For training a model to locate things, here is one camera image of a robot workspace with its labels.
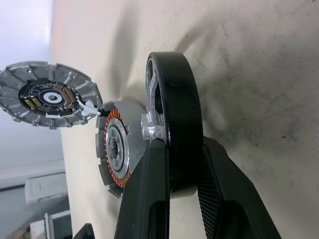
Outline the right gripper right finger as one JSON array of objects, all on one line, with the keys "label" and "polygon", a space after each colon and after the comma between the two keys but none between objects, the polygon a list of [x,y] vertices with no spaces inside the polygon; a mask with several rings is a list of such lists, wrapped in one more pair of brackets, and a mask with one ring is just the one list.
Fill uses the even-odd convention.
[{"label": "right gripper right finger", "polygon": [[281,239],[250,179],[216,140],[204,137],[197,191],[207,239]]}]

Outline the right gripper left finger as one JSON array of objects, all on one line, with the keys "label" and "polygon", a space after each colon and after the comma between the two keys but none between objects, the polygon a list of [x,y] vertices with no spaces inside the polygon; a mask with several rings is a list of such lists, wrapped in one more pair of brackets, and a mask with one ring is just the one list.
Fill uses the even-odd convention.
[{"label": "right gripper left finger", "polygon": [[169,157],[155,139],[125,185],[114,239],[169,238]]}]

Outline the silver motor housing copper windings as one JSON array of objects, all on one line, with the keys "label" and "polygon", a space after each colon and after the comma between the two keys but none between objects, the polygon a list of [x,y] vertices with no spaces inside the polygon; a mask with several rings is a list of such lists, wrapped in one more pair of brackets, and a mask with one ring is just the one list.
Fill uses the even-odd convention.
[{"label": "silver motor housing copper windings", "polygon": [[142,158],[148,141],[143,139],[141,118],[146,111],[134,101],[102,105],[96,120],[96,154],[108,191],[121,198],[124,187]]}]

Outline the silver finned lid circuit board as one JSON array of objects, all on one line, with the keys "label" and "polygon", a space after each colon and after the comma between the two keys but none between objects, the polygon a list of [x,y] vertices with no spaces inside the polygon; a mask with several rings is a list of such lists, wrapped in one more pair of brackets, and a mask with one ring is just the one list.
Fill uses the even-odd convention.
[{"label": "silver finned lid circuit board", "polygon": [[102,103],[97,84],[63,64],[26,61],[0,71],[0,108],[16,122],[73,127],[97,116]]}]

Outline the black pointed object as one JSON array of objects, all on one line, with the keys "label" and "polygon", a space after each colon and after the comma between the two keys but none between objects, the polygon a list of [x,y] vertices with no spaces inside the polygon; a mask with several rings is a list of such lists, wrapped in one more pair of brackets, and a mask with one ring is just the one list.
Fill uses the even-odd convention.
[{"label": "black pointed object", "polygon": [[94,230],[90,223],[86,223],[73,237],[73,239],[95,239]]}]

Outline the white framed panel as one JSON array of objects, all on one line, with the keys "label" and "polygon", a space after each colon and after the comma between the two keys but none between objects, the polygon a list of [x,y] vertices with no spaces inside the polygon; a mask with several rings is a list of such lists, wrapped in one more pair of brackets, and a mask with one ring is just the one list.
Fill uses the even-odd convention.
[{"label": "white framed panel", "polygon": [[44,218],[30,224],[31,239],[72,239],[70,211],[45,213]]}]

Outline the white box appliance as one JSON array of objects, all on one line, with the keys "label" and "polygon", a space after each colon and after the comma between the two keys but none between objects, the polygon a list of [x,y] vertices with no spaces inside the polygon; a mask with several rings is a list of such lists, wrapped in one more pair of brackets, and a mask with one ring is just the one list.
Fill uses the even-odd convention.
[{"label": "white box appliance", "polygon": [[29,178],[25,182],[24,194],[28,205],[66,197],[68,195],[66,174],[57,173]]}]

